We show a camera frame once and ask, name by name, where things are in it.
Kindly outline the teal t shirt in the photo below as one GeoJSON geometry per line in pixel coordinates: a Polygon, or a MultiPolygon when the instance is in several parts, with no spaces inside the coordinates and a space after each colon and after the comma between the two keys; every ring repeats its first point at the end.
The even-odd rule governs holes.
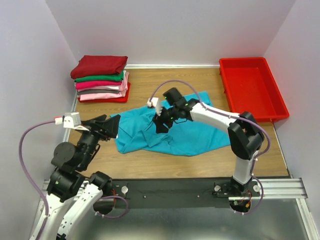
{"type": "Polygon", "coordinates": [[[121,154],[146,150],[176,156],[196,156],[230,145],[224,131],[197,121],[174,123],[167,133],[156,133],[155,111],[142,106],[121,112],[115,145],[121,154]]]}

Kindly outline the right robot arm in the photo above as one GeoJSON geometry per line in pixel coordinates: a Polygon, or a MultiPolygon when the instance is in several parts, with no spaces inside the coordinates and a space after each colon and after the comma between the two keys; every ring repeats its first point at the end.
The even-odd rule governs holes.
{"type": "Polygon", "coordinates": [[[166,91],[163,96],[169,108],[165,108],[157,97],[149,98],[146,104],[148,108],[155,109],[152,121],[155,123],[156,133],[167,133],[179,119],[207,124],[224,131],[236,156],[228,192],[239,196],[248,191],[254,160],[264,141],[262,130],[258,128],[253,115],[247,111],[239,114],[219,110],[203,103],[199,98],[187,100],[175,87],[166,91]]]}

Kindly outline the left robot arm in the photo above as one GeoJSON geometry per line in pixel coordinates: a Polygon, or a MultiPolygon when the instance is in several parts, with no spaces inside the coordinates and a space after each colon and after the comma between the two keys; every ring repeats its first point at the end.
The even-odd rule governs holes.
{"type": "Polygon", "coordinates": [[[68,112],[56,117],[54,123],[65,129],[81,133],[77,144],[62,142],[53,152],[51,164],[55,170],[50,175],[46,189],[45,209],[31,236],[32,240],[67,240],[75,232],[86,213],[103,195],[112,193],[112,178],[97,171],[91,175],[80,197],[85,171],[100,149],[100,141],[118,136],[120,115],[105,114],[81,120],[79,112],[68,112]]]}

